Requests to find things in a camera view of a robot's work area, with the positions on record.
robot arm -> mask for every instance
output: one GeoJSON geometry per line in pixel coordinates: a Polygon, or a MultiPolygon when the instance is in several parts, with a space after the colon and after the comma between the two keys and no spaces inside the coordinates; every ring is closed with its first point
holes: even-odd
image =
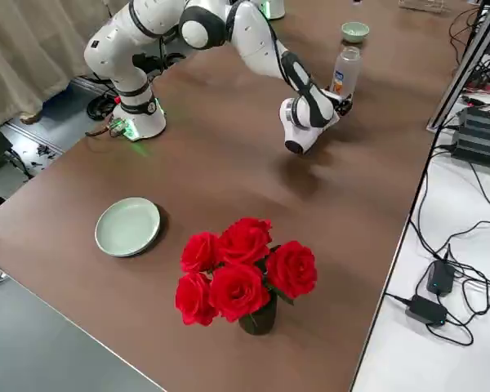
{"type": "Polygon", "coordinates": [[[279,116],[285,145],[302,154],[326,128],[339,121],[339,115],[348,113],[351,101],[316,85],[297,56],[277,39],[258,8],[262,3],[238,0],[230,6],[225,0],[190,0],[180,18],[180,31],[198,50],[230,41],[249,69],[283,79],[298,93],[296,99],[282,103],[279,116]]]}
{"type": "Polygon", "coordinates": [[[186,4],[184,0],[131,0],[91,39],[86,61],[98,74],[112,79],[121,98],[114,117],[132,125],[127,137],[155,136],[165,127],[146,75],[132,65],[131,55],[178,23],[192,48],[204,50],[230,41],[253,72],[281,78],[298,93],[297,98],[285,100],[279,111],[285,145],[292,152],[304,153],[339,120],[338,114],[350,110],[350,99],[319,88],[296,55],[277,39],[258,8],[263,0],[232,1],[233,5],[228,0],[187,0],[186,4]]]}
{"type": "Polygon", "coordinates": [[[184,6],[184,0],[131,0],[87,44],[87,64],[110,78],[120,96],[113,118],[130,140],[156,136],[166,125],[147,75],[133,65],[132,55],[176,26],[184,6]]]}

small bowl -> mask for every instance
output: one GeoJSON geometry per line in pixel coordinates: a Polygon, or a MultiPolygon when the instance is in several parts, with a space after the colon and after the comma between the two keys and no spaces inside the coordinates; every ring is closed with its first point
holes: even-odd
{"type": "Polygon", "coordinates": [[[345,41],[360,43],[368,36],[370,29],[361,22],[347,22],[341,26],[341,32],[345,41]]]}

curtain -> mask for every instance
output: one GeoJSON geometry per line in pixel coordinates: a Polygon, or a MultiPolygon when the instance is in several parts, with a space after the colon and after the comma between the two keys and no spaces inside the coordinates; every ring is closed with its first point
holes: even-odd
{"type": "Polygon", "coordinates": [[[89,38],[127,0],[0,0],[0,124],[88,74],[89,38]]]}

black vase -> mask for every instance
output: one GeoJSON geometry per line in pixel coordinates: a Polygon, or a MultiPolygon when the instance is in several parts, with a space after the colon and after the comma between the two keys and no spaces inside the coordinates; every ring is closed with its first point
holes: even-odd
{"type": "Polygon", "coordinates": [[[247,314],[238,320],[239,326],[251,335],[266,335],[274,327],[278,296],[269,292],[270,300],[252,314],[247,314]]]}

red rose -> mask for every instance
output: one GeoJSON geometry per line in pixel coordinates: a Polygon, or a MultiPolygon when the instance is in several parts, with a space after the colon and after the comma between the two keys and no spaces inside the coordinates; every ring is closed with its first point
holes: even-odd
{"type": "Polygon", "coordinates": [[[267,244],[272,241],[269,235],[269,220],[242,218],[231,225],[220,237],[218,248],[220,258],[229,264],[249,264],[269,254],[267,244]]]}
{"type": "Polygon", "coordinates": [[[228,321],[256,312],[269,302],[262,275],[250,265],[226,265],[214,271],[209,301],[228,321]]]}
{"type": "Polygon", "coordinates": [[[217,236],[211,233],[193,235],[181,255],[181,269],[185,272],[203,272],[216,265],[217,236]]]}
{"type": "Polygon", "coordinates": [[[204,274],[187,274],[178,281],[176,308],[181,311],[185,325],[209,325],[218,311],[209,304],[210,280],[204,274]]]}
{"type": "Polygon", "coordinates": [[[266,264],[269,282],[292,299],[311,292],[318,280],[312,251],[297,241],[279,247],[266,264]]]}

